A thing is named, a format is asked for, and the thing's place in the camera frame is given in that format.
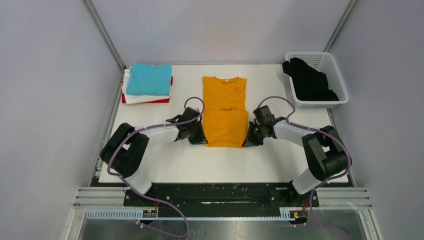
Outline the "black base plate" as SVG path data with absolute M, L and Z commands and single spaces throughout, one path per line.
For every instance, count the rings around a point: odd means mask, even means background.
M 320 205 L 316 193 L 291 196 L 281 183 L 153 183 L 147 197 L 175 205 L 186 217 L 276 217 L 279 208 Z

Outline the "yellow t-shirt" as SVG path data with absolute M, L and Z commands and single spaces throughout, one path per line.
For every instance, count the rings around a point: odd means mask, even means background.
M 202 125 L 209 148 L 243 147 L 248 132 L 247 79 L 204 76 Z

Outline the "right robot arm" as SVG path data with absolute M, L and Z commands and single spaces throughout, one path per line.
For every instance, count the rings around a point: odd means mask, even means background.
M 255 119 L 249 122 L 244 148 L 261 146 L 265 138 L 273 138 L 289 141 L 304 150 L 307 169 L 290 181 L 287 188 L 286 198 L 291 205 L 301 205 L 307 193 L 351 166 L 350 155 L 334 127 L 302 126 L 287 117 L 275 117 L 266 105 L 253 113 Z

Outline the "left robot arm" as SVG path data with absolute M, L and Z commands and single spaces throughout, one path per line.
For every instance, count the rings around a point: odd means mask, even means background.
M 155 192 L 147 171 L 141 167 L 148 147 L 188 139 L 192 145 L 203 145 L 208 141 L 203 132 L 201 113 L 187 107 L 164 123 L 139 129 L 127 122 L 119 125 L 100 152 L 100 159 L 108 170 L 114 170 L 128 186 L 136 192 L 136 199 L 144 206 L 152 204 Z

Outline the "black t-shirt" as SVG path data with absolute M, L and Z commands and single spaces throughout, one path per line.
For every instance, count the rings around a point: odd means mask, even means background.
M 294 57 L 282 63 L 283 72 L 292 77 L 296 97 L 301 101 L 338 101 L 336 93 L 329 89 L 325 73 Z

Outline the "folded turquoise t-shirt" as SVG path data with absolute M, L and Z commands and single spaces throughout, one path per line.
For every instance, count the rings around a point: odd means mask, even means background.
M 129 71 L 126 93 L 134 96 L 168 96 L 171 92 L 172 66 L 135 62 Z

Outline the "white plastic basket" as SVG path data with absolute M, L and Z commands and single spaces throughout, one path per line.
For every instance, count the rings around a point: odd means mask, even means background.
M 318 72 L 324 73 L 327 78 L 328 88 L 338 97 L 338 101 L 300 100 L 295 92 L 293 78 L 289 77 L 291 100 L 296 108 L 331 109 L 348 102 L 349 96 L 343 75 L 335 58 L 330 53 L 322 51 L 289 51 L 285 54 L 286 61 L 290 61 L 292 58 L 299 58 Z

